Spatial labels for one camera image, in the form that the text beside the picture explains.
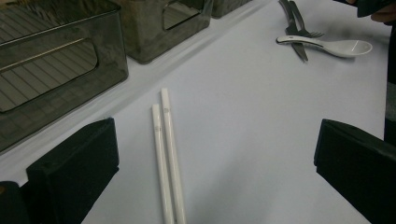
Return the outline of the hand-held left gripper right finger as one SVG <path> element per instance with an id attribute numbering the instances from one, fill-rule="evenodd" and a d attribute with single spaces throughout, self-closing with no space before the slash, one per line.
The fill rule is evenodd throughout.
<path id="1" fill-rule="evenodd" d="M 372 224 L 396 224 L 396 146 L 357 127 L 321 122 L 317 173 Z"/>

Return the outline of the silver fork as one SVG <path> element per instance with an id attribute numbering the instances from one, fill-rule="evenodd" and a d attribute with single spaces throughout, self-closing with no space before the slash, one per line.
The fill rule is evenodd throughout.
<path id="1" fill-rule="evenodd" d="M 309 38 L 318 38 L 318 37 L 324 36 L 324 34 L 320 33 L 320 32 L 309 32 L 309 31 L 307 31 L 306 28 L 305 28 L 303 16 L 302 16 L 299 8 L 297 7 L 296 3 L 294 1 L 292 1 L 292 0 L 289 0 L 289 4 L 290 4 L 290 8 L 291 8 L 291 10 L 292 10 L 297 22 L 299 22 L 300 34 L 302 36 L 309 37 Z"/>

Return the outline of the translucent grey plastic bin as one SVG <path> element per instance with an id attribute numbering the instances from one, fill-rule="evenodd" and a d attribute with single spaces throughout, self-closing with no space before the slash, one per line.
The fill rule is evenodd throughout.
<path id="1" fill-rule="evenodd" d="M 209 26 L 214 0 L 113 0 L 128 56 L 150 63 Z"/>
<path id="2" fill-rule="evenodd" d="M 127 77 L 120 6 L 0 0 L 0 154 Z"/>
<path id="3" fill-rule="evenodd" d="M 251 0 L 214 0 L 211 16 L 215 19 L 221 18 L 250 1 Z"/>

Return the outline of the white chopstick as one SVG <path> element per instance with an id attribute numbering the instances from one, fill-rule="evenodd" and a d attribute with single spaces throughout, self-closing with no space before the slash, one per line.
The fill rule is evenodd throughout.
<path id="1" fill-rule="evenodd" d="M 169 184 L 166 156 L 163 145 L 162 120 L 160 115 L 160 107 L 153 105 L 152 108 L 153 130 L 155 138 L 155 149 L 157 154 L 157 165 L 159 172 L 160 190 L 163 204 L 164 224 L 174 224 L 174 212 Z"/>
<path id="2" fill-rule="evenodd" d="M 179 170 L 179 164 L 177 158 L 177 146 L 175 140 L 168 89 L 166 88 L 161 89 L 161 97 L 163 103 L 165 139 L 168 149 L 168 160 L 169 160 L 170 172 L 171 172 L 172 190 L 173 190 L 174 203 L 175 203 L 176 216 L 177 216 L 176 222 L 177 224 L 187 224 L 184 199 L 183 199 L 183 188 L 182 188 L 180 170 Z"/>

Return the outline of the silver table knife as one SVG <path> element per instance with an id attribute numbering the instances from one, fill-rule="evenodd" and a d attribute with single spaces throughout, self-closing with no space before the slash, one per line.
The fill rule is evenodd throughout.
<path id="1" fill-rule="evenodd" d="M 286 17 L 287 17 L 287 20 L 288 20 L 288 27 L 285 29 L 286 34 L 287 35 L 297 35 L 298 30 L 297 30 L 294 15 L 292 13 L 289 1 L 288 0 L 278 0 L 278 2 L 283 7 Z M 303 62 L 308 61 L 307 55 L 305 53 L 304 45 L 302 43 L 292 43 L 291 46 Z"/>

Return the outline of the white spoon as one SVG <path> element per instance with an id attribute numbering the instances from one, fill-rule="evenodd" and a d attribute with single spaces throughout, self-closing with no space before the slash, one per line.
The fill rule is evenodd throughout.
<path id="1" fill-rule="evenodd" d="M 323 41 L 297 35 L 284 35 L 276 39 L 278 44 L 302 43 L 316 46 L 331 55 L 341 58 L 355 58 L 372 51 L 373 45 L 362 40 Z"/>

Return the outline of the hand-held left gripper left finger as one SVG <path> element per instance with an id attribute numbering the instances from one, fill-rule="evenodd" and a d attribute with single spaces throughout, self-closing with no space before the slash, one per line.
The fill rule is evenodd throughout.
<path id="1" fill-rule="evenodd" d="M 84 126 L 27 169 L 42 224 L 81 224 L 119 170 L 115 121 Z"/>

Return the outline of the white table cover sheet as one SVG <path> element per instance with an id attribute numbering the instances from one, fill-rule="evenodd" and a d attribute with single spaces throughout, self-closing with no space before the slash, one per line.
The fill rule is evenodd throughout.
<path id="1" fill-rule="evenodd" d="M 307 28 L 373 50 L 302 61 L 276 39 L 278 0 L 254 0 L 152 63 L 130 63 L 114 89 L 0 155 L 0 181 L 22 183 L 33 161 L 81 127 L 116 122 L 120 169 L 84 224 L 161 224 L 151 108 L 168 89 L 189 224 L 368 224 L 316 171 L 320 123 L 381 136 L 390 29 L 334 0 L 295 0 Z"/>

